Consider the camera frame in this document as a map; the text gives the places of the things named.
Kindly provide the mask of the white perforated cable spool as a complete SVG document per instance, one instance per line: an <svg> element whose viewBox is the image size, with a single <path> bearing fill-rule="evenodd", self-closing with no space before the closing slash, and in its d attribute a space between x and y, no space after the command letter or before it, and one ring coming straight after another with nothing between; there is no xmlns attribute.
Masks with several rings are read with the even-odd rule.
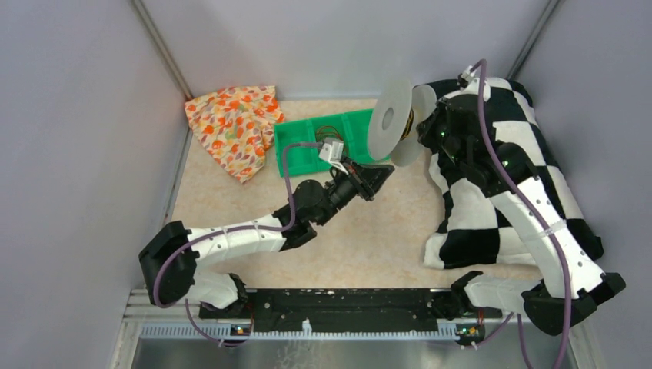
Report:
<svg viewBox="0 0 652 369"><path fill-rule="evenodd" d="M422 150L417 125L431 115L436 102L430 85L413 86L407 78L390 80L372 111L367 138L371 158L389 158L399 167L414 162Z"/></svg>

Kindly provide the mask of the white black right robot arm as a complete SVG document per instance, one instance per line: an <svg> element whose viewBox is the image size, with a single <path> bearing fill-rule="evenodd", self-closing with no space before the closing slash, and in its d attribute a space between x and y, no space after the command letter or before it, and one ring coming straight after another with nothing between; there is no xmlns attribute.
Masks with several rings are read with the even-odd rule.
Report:
<svg viewBox="0 0 652 369"><path fill-rule="evenodd" d="M494 140L485 117L480 96L441 98L417 126L418 141L446 155L480 188L517 232L543 277L522 281L471 272L454 282L451 307L462 317L480 308L524 314L545 334L567 334L626 283L584 252L552 205L526 151L516 143Z"/></svg>

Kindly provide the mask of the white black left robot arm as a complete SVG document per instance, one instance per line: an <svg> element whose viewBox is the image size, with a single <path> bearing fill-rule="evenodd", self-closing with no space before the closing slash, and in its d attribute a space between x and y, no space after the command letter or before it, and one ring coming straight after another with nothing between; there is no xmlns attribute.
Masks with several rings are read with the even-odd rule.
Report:
<svg viewBox="0 0 652 369"><path fill-rule="evenodd" d="M261 252L299 248L356 197L372 201L394 172L392 165L362 165L345 160L344 170L330 170L331 180L299 183L288 204L253 221L224 227L187 228L167 223L138 255L151 304L169 308L196 301L227 317L245 311L244 282L233 273L216 274L209 266Z"/></svg>

